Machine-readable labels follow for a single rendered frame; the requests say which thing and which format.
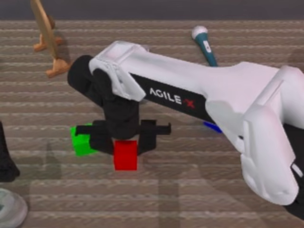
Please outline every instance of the white robot link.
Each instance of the white robot link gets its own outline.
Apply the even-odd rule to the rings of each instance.
[[[298,68],[209,67],[116,41],[95,57],[80,57],[68,83],[99,105],[113,96],[127,103],[147,99],[216,124],[240,152],[252,191],[304,219],[304,75]],[[102,83],[108,87],[97,98]],[[114,111],[130,119],[127,106],[105,110],[106,119]],[[114,125],[109,131],[123,132],[123,124]],[[126,128],[124,138],[132,137]]]

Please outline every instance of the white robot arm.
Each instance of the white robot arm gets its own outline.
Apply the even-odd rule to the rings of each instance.
[[[279,205],[295,201],[293,172],[300,175],[301,168],[284,124],[304,128],[299,69],[248,62],[214,68],[123,41],[94,57],[89,69],[107,72],[117,96],[145,98],[216,124],[241,153],[244,179],[257,195]]]

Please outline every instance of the microphone head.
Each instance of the microphone head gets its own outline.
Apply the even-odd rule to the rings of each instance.
[[[208,30],[205,26],[196,26],[192,29],[192,38],[195,39],[197,35],[201,33],[208,33]]]

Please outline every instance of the teal microphone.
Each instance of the teal microphone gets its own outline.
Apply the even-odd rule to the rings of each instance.
[[[208,30],[204,26],[196,26],[192,30],[192,38],[199,45],[209,65],[217,67],[218,63],[214,57],[211,47],[208,42]]]

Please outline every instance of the blue object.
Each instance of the blue object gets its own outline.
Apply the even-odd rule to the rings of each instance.
[[[208,128],[211,128],[212,130],[218,132],[218,133],[223,133],[222,130],[216,126],[215,124],[212,124],[212,123],[209,123],[209,122],[203,122],[203,124],[208,127]]]
[[[217,67],[218,63],[214,57],[211,47],[208,42],[208,35],[205,32],[199,33],[195,37],[195,41],[199,45],[201,51],[203,52],[205,58],[207,59],[209,65],[212,67]]]

